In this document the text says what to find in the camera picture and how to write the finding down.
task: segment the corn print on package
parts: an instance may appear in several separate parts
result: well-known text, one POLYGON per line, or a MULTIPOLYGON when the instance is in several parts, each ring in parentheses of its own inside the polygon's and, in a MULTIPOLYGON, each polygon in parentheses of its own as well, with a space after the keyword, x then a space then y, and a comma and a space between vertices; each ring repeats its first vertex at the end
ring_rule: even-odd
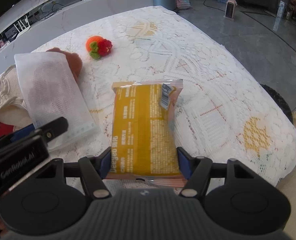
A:
POLYGON ((116 82, 112 89, 115 108, 109 177, 129 179, 123 175, 134 174, 180 180, 173 127, 183 80, 116 82))

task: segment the woven handbag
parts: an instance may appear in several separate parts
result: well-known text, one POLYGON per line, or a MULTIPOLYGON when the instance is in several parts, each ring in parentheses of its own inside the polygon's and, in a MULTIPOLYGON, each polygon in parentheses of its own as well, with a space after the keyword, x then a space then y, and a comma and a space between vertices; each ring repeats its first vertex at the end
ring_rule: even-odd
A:
POLYGON ((179 10, 186 10, 191 7, 189 0, 176 0, 176 6, 179 10))

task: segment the orange crocheted ball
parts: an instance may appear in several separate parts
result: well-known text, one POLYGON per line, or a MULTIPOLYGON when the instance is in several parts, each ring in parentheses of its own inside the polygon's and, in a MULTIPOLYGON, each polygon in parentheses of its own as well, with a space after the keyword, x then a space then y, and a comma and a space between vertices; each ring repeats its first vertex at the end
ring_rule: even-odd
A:
POLYGON ((87 49, 87 51, 88 51, 88 52, 91 51, 91 48, 90 48, 90 43, 91 43, 91 42, 96 41, 96 42, 98 43, 99 41, 102 41, 102 40, 103 40, 103 38, 102 38, 101 36, 92 36, 92 37, 90 37, 90 38, 87 40, 87 42, 86 42, 86 49, 87 49))

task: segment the metal screw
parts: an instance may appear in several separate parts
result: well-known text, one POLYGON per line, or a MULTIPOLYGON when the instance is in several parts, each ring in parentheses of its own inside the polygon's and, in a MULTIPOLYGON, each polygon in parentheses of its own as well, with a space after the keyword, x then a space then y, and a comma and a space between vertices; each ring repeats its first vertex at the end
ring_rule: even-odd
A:
POLYGON ((105 189, 97 189, 93 192, 93 195, 96 198, 105 198, 109 196, 109 191, 105 190, 105 189))
POLYGON ((184 197, 194 197, 198 194, 198 192, 192 188, 186 188, 181 192, 181 195, 184 197))

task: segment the crocheted toy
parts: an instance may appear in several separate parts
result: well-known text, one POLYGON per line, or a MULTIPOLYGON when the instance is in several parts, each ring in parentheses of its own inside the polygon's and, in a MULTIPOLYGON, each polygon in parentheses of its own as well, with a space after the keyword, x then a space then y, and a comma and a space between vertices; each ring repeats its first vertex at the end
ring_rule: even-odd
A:
POLYGON ((92 36, 86 42, 86 49, 94 59, 108 55, 111 52, 112 43, 101 36, 92 36))

